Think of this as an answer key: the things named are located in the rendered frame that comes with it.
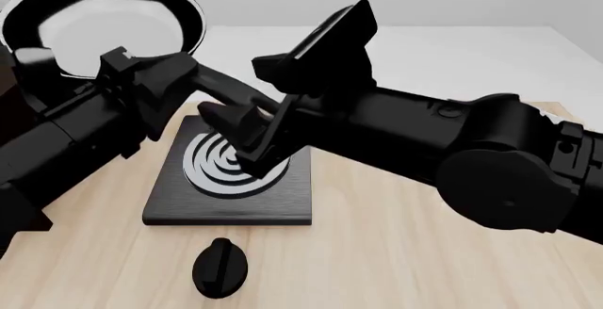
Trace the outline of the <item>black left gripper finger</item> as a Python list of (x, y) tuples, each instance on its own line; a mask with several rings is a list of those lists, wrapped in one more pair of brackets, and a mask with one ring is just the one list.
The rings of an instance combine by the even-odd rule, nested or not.
[(153, 110), (181, 105), (193, 92), (198, 62), (189, 54), (139, 58), (139, 99)]

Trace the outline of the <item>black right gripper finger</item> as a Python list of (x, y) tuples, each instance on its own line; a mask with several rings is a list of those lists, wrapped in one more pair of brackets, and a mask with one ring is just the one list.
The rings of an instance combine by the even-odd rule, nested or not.
[(197, 108), (204, 121), (235, 147), (245, 148), (253, 144), (257, 136), (257, 107), (201, 102)]

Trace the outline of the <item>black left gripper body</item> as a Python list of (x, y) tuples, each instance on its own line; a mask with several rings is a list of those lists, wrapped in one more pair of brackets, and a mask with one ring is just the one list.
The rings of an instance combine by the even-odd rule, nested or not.
[(123, 47), (100, 56), (98, 83), (121, 102), (134, 126), (151, 141), (161, 138), (164, 121), (141, 79), (142, 74), (161, 59), (164, 57), (134, 57)]

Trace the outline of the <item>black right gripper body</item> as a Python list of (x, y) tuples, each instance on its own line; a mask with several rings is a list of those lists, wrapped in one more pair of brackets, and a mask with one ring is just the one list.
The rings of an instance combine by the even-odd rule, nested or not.
[(236, 130), (236, 158), (244, 172), (264, 178), (309, 143), (303, 102), (303, 95), (288, 95), (272, 105), (253, 100)]

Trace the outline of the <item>black frying pan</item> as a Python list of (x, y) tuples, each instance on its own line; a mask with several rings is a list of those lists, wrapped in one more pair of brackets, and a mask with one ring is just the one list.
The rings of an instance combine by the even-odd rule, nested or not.
[(138, 59), (194, 54), (206, 21), (195, 0), (10, 0), (0, 9), (0, 44), (11, 52), (48, 48), (58, 72), (23, 87), (0, 78), (0, 110), (31, 95), (45, 106), (65, 102), (75, 86), (100, 74), (100, 56), (123, 48)]

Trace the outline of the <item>flat black stove plate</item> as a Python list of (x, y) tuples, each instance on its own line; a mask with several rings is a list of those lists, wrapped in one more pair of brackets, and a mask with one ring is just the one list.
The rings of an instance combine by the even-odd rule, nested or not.
[(265, 178), (244, 173), (234, 147), (185, 116), (142, 212), (147, 226), (308, 226), (311, 154), (303, 149)]

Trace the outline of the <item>black plate on short stalk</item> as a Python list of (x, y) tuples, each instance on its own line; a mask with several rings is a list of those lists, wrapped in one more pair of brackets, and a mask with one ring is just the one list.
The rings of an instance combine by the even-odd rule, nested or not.
[(287, 94), (373, 85), (366, 46), (378, 31), (368, 0), (341, 8), (285, 54), (252, 59), (255, 76)]

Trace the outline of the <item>round black stove knob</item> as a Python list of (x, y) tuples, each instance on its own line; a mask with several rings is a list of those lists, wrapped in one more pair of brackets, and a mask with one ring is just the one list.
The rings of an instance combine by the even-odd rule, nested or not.
[(212, 300), (235, 294), (245, 283), (248, 260), (244, 251), (226, 237), (215, 238), (196, 258), (192, 281), (200, 294)]

